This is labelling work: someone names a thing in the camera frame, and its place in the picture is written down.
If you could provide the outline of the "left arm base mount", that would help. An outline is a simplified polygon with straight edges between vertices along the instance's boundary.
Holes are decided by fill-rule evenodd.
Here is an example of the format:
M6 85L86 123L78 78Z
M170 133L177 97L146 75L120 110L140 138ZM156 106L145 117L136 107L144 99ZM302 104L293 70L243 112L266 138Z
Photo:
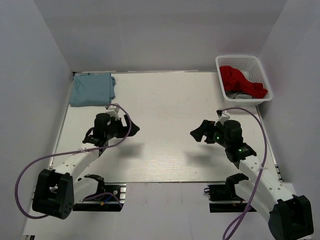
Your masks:
M126 198L126 184L125 183L105 183L102 190L106 193L111 193L119 200L120 204L124 206ZM120 212L122 207L114 196L105 194L95 197L92 200L85 200L74 205L74 212Z

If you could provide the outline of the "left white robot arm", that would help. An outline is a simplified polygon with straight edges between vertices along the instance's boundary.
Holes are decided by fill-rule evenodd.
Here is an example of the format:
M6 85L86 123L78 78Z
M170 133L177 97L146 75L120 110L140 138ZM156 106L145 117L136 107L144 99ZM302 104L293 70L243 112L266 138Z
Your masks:
M134 136L140 128L124 116L126 125L116 113L99 113L94 126L85 134L78 153L73 153L52 170L42 170L37 179L32 210L59 219L66 219L74 205L82 201L99 200L107 195L104 178L84 171L96 161L109 140Z

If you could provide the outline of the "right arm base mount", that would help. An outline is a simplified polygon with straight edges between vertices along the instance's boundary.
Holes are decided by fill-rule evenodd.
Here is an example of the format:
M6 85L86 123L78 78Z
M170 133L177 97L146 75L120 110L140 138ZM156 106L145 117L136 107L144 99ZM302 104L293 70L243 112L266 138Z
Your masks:
M203 190L208 196L210 213L242 213L247 202L239 197L232 197L225 184L209 184Z

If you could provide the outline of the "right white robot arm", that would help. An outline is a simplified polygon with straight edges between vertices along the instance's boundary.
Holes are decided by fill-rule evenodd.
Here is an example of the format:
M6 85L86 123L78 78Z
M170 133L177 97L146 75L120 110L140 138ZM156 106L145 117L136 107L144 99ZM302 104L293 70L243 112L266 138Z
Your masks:
M250 204L268 223L276 240L298 240L314 233L311 203L297 196L262 167L257 153L243 140L241 124L204 120L190 135L197 141L218 144L239 170L225 180L225 193Z

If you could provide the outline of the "blue-grey t-shirt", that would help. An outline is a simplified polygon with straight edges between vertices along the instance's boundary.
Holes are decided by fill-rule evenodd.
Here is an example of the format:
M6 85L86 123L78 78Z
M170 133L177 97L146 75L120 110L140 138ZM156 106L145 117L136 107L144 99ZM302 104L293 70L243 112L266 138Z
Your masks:
M105 106L116 97L115 86L116 79L110 72L75 75L68 104L71 107Z

